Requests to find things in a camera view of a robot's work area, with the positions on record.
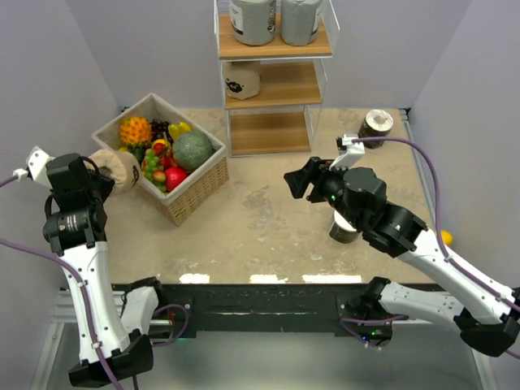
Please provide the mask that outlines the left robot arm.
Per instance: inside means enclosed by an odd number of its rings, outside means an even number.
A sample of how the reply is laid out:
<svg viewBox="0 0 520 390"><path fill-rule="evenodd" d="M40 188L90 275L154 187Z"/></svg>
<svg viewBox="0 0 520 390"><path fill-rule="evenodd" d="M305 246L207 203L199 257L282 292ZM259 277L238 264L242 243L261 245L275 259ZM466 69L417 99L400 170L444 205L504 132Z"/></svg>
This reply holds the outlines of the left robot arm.
<svg viewBox="0 0 520 390"><path fill-rule="evenodd" d="M64 154L45 164L51 193L43 235L67 277L80 338L79 363L69 372L77 388L101 388L150 371L152 319L168 299L151 277L137 281L117 306L108 271L104 202L113 182L93 160Z"/></svg>

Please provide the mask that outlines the brown roll edge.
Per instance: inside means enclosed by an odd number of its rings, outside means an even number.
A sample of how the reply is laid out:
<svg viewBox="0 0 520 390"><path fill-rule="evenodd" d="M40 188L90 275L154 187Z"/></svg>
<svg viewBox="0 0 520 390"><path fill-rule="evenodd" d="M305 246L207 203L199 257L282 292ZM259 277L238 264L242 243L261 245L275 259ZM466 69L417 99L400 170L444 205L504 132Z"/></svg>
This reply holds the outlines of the brown roll edge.
<svg viewBox="0 0 520 390"><path fill-rule="evenodd" d="M89 156L85 166L114 181L112 195L133 190L141 180L141 168L135 156L129 152L100 149Z"/></svg>

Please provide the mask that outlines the grey roll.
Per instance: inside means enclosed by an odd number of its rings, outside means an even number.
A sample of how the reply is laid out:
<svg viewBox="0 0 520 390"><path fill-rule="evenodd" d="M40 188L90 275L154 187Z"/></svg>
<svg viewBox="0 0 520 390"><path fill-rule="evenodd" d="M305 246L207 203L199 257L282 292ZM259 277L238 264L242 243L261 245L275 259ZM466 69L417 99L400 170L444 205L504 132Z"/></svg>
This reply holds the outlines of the grey roll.
<svg viewBox="0 0 520 390"><path fill-rule="evenodd" d="M291 46L307 46L318 36L322 0L282 0L281 37Z"/></svg>
<svg viewBox="0 0 520 390"><path fill-rule="evenodd" d="M247 46L264 46L275 37L276 1L231 0L234 37Z"/></svg>

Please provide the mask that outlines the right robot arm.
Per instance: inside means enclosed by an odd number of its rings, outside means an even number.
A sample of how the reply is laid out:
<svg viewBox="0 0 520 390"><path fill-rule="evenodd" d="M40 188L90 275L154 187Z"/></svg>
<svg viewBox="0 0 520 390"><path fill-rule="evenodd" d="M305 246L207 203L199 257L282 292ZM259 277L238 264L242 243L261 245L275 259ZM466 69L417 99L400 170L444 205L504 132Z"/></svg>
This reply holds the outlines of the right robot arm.
<svg viewBox="0 0 520 390"><path fill-rule="evenodd" d="M370 247L411 265L439 286L423 291L375 277L361 295L364 314L421 319L458 331L472 349L498 358L519 336L519 291L477 272L410 210L387 199L387 185L367 167L336 169L312 157L284 174L292 197L326 202Z"/></svg>

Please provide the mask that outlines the black white roll back corner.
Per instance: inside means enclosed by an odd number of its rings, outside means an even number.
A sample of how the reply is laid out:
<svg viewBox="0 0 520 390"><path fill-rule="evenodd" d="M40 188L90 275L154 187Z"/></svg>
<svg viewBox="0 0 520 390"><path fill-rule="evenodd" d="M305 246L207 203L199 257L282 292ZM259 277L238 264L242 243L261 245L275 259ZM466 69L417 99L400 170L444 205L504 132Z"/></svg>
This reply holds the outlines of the black white roll back corner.
<svg viewBox="0 0 520 390"><path fill-rule="evenodd" d="M366 113L358 130L359 138L386 137L393 128L393 117L385 110L374 109Z"/></svg>

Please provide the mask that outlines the black white roll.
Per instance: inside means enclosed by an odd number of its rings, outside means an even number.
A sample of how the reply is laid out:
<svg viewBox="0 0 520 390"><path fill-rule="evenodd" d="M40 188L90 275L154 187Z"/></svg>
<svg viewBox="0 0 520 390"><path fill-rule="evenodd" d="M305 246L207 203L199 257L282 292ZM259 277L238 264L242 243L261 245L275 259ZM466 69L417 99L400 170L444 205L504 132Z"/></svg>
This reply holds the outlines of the black white roll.
<svg viewBox="0 0 520 390"><path fill-rule="evenodd" d="M334 211L329 228L329 236L341 244L351 244L360 233L337 211Z"/></svg>

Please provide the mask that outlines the brown roll table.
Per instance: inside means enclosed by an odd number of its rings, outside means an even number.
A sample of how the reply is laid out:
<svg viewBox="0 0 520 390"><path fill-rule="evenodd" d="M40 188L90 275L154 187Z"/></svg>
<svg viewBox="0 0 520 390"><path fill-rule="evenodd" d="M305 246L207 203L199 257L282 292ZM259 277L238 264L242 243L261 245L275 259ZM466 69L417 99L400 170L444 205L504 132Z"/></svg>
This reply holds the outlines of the brown roll table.
<svg viewBox="0 0 520 390"><path fill-rule="evenodd" d="M230 98L245 100L260 92L261 63L259 61L227 62L223 64L226 93Z"/></svg>

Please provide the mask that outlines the yellow mango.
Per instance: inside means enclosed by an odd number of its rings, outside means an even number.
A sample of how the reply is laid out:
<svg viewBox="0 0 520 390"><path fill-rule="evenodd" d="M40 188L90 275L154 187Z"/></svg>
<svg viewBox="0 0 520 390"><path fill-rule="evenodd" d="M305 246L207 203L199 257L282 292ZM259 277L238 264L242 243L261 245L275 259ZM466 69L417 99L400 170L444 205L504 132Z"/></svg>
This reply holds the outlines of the yellow mango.
<svg viewBox="0 0 520 390"><path fill-rule="evenodd" d="M440 235L441 235L441 239L445 245L451 246L453 244L454 239L453 239L453 235L450 232L442 230Z"/></svg>

